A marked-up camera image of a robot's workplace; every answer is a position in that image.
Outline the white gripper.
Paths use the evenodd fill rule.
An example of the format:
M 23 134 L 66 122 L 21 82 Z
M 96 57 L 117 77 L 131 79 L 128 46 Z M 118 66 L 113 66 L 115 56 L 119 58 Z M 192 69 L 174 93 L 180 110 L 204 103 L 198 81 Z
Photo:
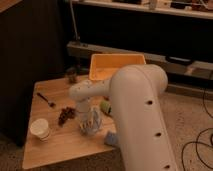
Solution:
M 101 114 L 95 109 L 89 113 L 77 113 L 77 120 L 80 130 L 84 135 L 96 134 L 102 123 Z

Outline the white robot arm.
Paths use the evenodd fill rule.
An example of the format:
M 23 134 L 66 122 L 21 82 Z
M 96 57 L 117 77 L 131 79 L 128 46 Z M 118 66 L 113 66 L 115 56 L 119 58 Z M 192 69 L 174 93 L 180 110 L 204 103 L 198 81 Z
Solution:
M 161 67 L 128 65 L 109 79 L 71 86 L 69 96 L 81 124 L 91 120 L 91 97 L 110 100 L 126 171 L 178 171 L 159 103 L 167 85 Z

